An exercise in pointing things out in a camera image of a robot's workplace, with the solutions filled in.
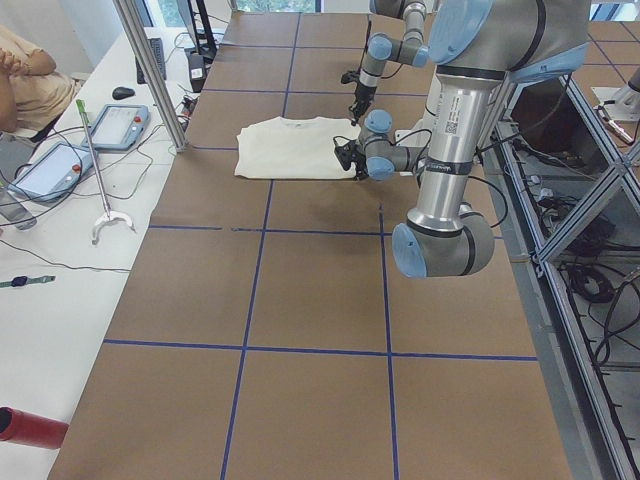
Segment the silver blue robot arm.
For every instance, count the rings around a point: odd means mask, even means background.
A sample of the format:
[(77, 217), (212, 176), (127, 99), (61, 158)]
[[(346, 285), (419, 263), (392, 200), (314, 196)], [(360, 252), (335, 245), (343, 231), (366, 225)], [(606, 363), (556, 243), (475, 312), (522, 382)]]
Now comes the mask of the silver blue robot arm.
[[(374, 1), (373, 13), (400, 19), (399, 39), (370, 37), (355, 84), (352, 120), (357, 139), (335, 156), (358, 177), (383, 181), (410, 172), (420, 184), (417, 204), (392, 233), (398, 269), (410, 278), (465, 276), (494, 252), (484, 216), (464, 200), (492, 91), (505, 81), (531, 83), (577, 70), (588, 48), (586, 1), (446, 1), (428, 22), (422, 1)], [(391, 116), (372, 108), (388, 62), (432, 63), (440, 84), (422, 146), (395, 144)]]
[(437, 4), (437, 1), (422, 0), (369, 2), (371, 14), (402, 20), (404, 33), (399, 39), (383, 32), (371, 34), (369, 21), (359, 67), (357, 70), (347, 71), (341, 77), (342, 84), (355, 84), (354, 101), (349, 106), (352, 126), (355, 126), (371, 107), (388, 62), (418, 68), (427, 64), (428, 48), (424, 37), (424, 25), (427, 16), (434, 11)]

